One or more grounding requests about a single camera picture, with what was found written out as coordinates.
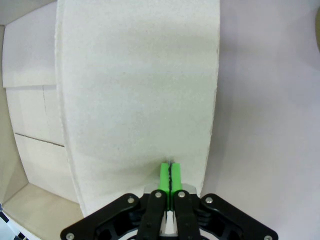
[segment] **bolt head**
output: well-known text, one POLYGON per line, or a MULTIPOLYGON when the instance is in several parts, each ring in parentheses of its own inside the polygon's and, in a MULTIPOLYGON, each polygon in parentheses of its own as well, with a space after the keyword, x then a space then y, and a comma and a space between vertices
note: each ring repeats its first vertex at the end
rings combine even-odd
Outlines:
POLYGON ((65 238, 66 238, 67 240, 74 240, 74 239, 75 239, 75 235, 74 235, 72 232, 69 232, 69 233, 65 236, 65 238))
POLYGON ((161 198, 161 196, 162 196, 161 192, 157 191, 157 192, 155 193, 155 197, 156 197, 156 198, 161 198))
POLYGON ((207 204, 212 204, 213 201, 214 201, 214 200, 212 199, 212 197, 209 197, 209 196, 205 199, 205 202, 206 202, 207 204))
POLYGON ((135 202, 135 199, 133 197, 128 198, 128 203, 133 204, 135 202))
POLYGON ((180 191, 180 192, 178 193, 178 196, 179 196, 179 198, 184 198, 184 197, 186 196, 186 194, 185 194, 184 191, 180 191))

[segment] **silver screw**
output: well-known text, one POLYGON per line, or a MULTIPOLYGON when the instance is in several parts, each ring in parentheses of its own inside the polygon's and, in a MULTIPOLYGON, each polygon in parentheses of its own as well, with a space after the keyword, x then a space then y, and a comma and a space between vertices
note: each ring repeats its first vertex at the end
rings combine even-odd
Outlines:
POLYGON ((65 236, 65 238, 67 240, 74 240, 75 239, 75 235, 72 232, 70 232, 65 236))
POLYGON ((155 197, 156 197, 156 198, 161 198, 161 196, 162 196, 161 192, 157 191, 157 192, 155 193, 155 197))
POLYGON ((179 198, 184 198, 184 197, 186 196, 186 194, 185 194, 184 191, 180 191, 180 192, 178 193, 178 196, 179 196, 179 198))
POLYGON ((135 202, 135 199, 133 197, 128 198, 128 203, 133 204, 135 202))
POLYGON ((212 199, 212 197, 209 197, 209 196, 205 199, 205 202, 206 202, 207 204, 212 204, 213 201, 214 201, 214 200, 212 199))

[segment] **screw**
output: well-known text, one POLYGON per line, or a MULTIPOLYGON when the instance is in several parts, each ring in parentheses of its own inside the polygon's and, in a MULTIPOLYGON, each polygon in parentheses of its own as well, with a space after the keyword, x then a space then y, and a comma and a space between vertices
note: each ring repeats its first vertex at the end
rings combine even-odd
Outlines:
POLYGON ((129 197, 128 198, 128 203, 133 204, 135 201, 135 199, 133 197, 129 197))
POLYGON ((212 197, 207 197, 206 199, 205 199, 205 202, 207 203, 207 204, 212 204, 212 202, 213 202, 214 200, 212 199, 212 197))
POLYGON ((157 191, 157 192, 155 193, 155 197, 156 197, 156 198, 161 198, 161 196, 162 196, 161 192, 157 191))
POLYGON ((65 238, 67 240, 74 240, 75 239, 75 235, 72 232, 70 232, 65 236, 65 238))
POLYGON ((185 194, 184 191, 180 191, 180 192, 178 193, 178 196, 179 196, 179 198, 184 198, 184 197, 186 196, 186 194, 185 194))

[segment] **gray surface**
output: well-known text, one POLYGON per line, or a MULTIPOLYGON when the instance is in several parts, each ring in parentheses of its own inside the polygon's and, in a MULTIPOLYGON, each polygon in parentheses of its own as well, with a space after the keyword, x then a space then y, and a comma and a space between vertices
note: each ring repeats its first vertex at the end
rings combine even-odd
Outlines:
POLYGON ((281 240, 320 235, 319 0, 221 1, 215 192, 281 240))
POLYGON ((9 117, 6 90, 2 88, 2 48, 5 27, 0 25, 0 203, 28 183, 9 117))
POLYGON ((0 25, 12 21, 56 0, 0 0, 0 25))

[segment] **open box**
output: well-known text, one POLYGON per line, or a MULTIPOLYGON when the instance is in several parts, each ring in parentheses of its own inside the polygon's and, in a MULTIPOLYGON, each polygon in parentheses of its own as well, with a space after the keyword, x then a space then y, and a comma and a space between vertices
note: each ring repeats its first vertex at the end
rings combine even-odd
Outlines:
POLYGON ((54 2, 0 26, 0 203, 30 240, 60 239, 83 218, 59 122, 55 15, 54 2))

